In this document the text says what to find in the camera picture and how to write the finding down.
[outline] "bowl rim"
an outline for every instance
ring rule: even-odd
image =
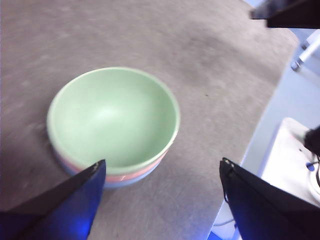
[[[81,79],[82,77],[86,76],[86,75],[90,75],[93,74],[95,72],[100,72],[100,71],[108,71],[108,70],[120,70],[120,71],[128,71],[128,72],[133,72],[133,73],[137,73],[140,75],[143,75],[147,78],[149,78],[150,80],[152,80],[154,83],[156,83],[160,88],[162,88],[165,93],[168,95],[170,101],[172,102],[173,108],[174,108],[174,112],[175,112],[175,125],[174,125],[174,130],[172,132],[171,138],[168,141],[168,143],[164,146],[164,148],[158,152],[156,155],[154,155],[153,157],[140,162],[140,163],[135,163],[135,164],[131,164],[131,165],[127,165],[124,167],[114,167],[114,166],[106,166],[106,170],[107,170],[107,174],[108,175],[121,175],[121,174],[128,174],[128,173],[132,173],[135,172],[149,164],[151,164],[152,162],[156,161],[162,154],[164,154],[165,151],[167,151],[169,149],[169,147],[173,144],[178,131],[179,131],[179,127],[180,127],[180,121],[181,121],[181,114],[180,114],[180,108],[179,108],[179,104],[174,96],[174,94],[171,92],[171,90],[167,87],[167,85],[163,82],[161,82],[157,77],[139,70],[139,69],[135,69],[135,68],[130,68],[130,67],[121,67],[121,66],[116,66],[116,67],[104,67],[104,68],[98,68],[95,70],[91,70],[88,72],[85,72],[77,77],[75,77],[74,79],[72,79],[71,81],[69,81],[66,85],[64,85],[59,91],[58,93],[54,96],[49,109],[48,109],[48,113],[47,113],[47,117],[46,117],[46,125],[47,125],[47,134],[49,137],[49,140],[53,146],[53,148],[68,162],[71,162],[72,164],[76,165],[79,168],[86,168],[86,164],[83,164],[82,162],[78,162],[76,160],[73,159],[72,154],[69,153],[68,149],[66,149],[63,144],[60,143],[59,138],[57,137],[57,133],[56,133],[56,129],[54,128],[54,112],[55,112],[55,108],[59,102],[59,99],[61,97],[61,95],[66,91],[67,88],[69,88],[75,81]]]

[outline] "gray carpet surface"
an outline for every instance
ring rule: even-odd
[[[144,180],[105,191],[90,240],[204,240],[223,200],[219,160],[240,162],[297,45],[242,0],[3,0],[1,209],[66,180],[46,134],[58,90],[102,67],[157,76],[179,134]]]

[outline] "black object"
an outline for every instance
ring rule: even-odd
[[[67,181],[7,212],[0,240],[86,240],[106,178],[101,160]]]
[[[311,129],[304,136],[304,147],[317,156],[320,156],[320,126]]]
[[[220,179],[243,240],[318,240],[320,208],[223,158]]]
[[[319,0],[266,0],[251,11],[252,19],[266,19],[269,28],[320,28]]]

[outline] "green bowl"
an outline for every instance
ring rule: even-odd
[[[105,159],[108,175],[135,172],[158,159],[179,129],[179,106],[156,77],[132,68],[84,73],[54,97],[47,115],[57,153],[80,169]]]

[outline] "stacked bowls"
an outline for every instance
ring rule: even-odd
[[[47,131],[55,153],[76,174],[105,159],[107,188],[149,175],[179,129],[179,106],[154,76],[132,68],[84,73],[54,97]]]

